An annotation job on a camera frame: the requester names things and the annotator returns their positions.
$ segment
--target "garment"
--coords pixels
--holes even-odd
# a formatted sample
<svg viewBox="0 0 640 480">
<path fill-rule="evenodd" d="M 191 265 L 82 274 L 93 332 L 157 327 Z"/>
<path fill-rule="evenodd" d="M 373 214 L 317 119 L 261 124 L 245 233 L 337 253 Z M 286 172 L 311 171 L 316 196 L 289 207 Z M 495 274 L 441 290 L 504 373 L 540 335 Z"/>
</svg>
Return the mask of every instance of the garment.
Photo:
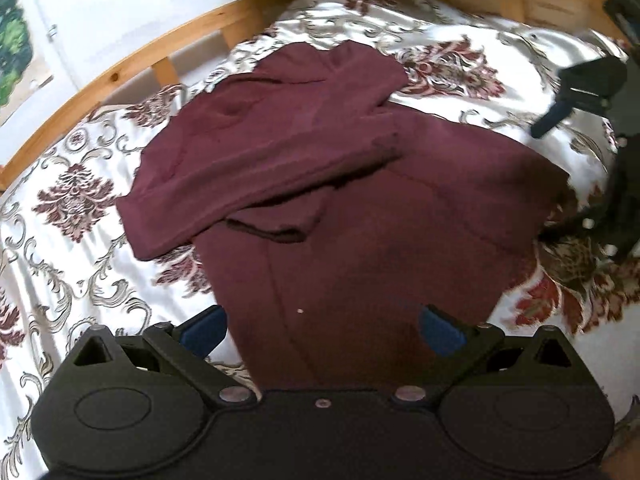
<svg viewBox="0 0 640 480">
<path fill-rule="evenodd" d="M 136 257 L 192 241 L 261 388 L 411 383 L 433 303 L 485 320 L 564 171 L 494 132 L 386 98 L 393 58 L 284 46 L 200 94 L 116 205 Z"/>
</svg>

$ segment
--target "wooden bed rail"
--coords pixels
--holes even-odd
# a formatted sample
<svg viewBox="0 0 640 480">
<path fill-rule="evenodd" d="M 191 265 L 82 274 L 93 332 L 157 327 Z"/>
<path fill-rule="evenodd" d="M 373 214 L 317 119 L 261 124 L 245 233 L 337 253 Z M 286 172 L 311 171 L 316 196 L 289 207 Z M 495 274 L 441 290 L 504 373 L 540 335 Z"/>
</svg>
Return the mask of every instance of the wooden bed rail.
<svg viewBox="0 0 640 480">
<path fill-rule="evenodd" d="M 211 10 L 146 44 L 98 76 L 54 113 L 0 173 L 6 189 L 49 146 L 67 134 L 111 93 L 151 67 L 161 86 L 178 83 L 172 53 L 220 30 L 231 48 L 264 28 L 262 9 L 290 0 L 237 0 Z M 604 0 L 445 0 L 468 12 L 500 14 L 517 22 L 575 32 L 585 28 L 612 38 L 623 35 L 602 10 Z"/>
</svg>

